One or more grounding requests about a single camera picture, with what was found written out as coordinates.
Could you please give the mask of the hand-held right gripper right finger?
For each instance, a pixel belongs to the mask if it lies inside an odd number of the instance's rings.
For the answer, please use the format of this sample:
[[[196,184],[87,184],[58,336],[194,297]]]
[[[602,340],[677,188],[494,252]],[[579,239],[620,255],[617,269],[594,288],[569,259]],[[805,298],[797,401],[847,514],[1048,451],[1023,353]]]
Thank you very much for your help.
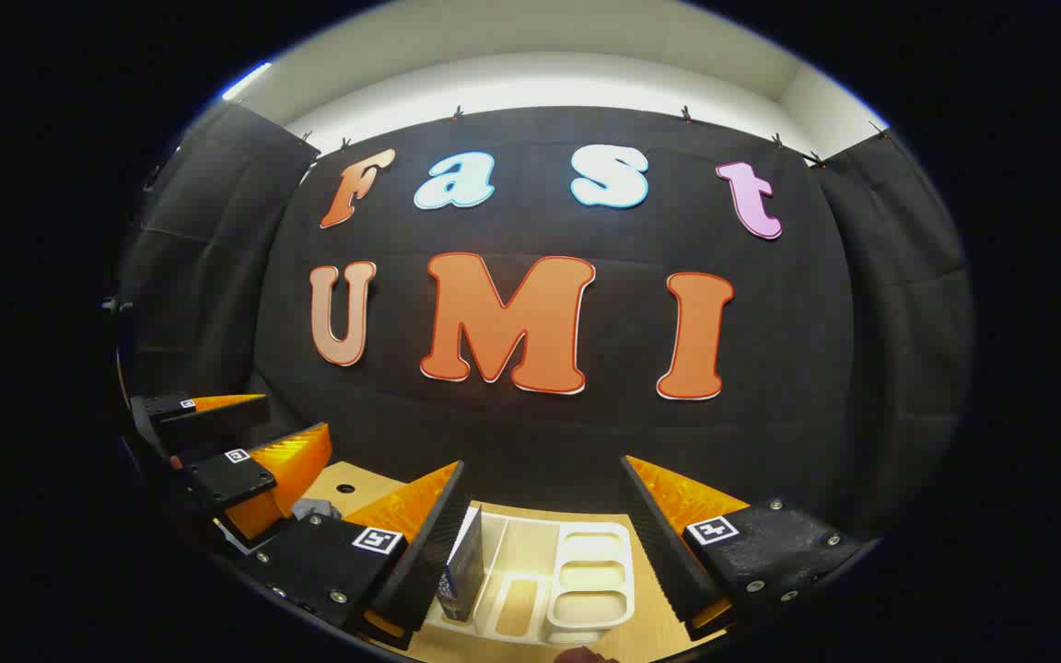
[[[748,504],[656,463],[622,456],[620,466],[624,511],[694,641],[771,628],[880,544],[783,496]]]

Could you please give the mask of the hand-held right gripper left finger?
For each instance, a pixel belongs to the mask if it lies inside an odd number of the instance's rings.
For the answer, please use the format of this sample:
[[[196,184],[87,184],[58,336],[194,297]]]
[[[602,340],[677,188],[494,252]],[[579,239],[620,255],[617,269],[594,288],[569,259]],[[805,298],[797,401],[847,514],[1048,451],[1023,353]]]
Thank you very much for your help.
[[[341,518],[308,517],[245,558],[275,599],[346,636],[405,649],[437,595],[469,508],[455,461]]]

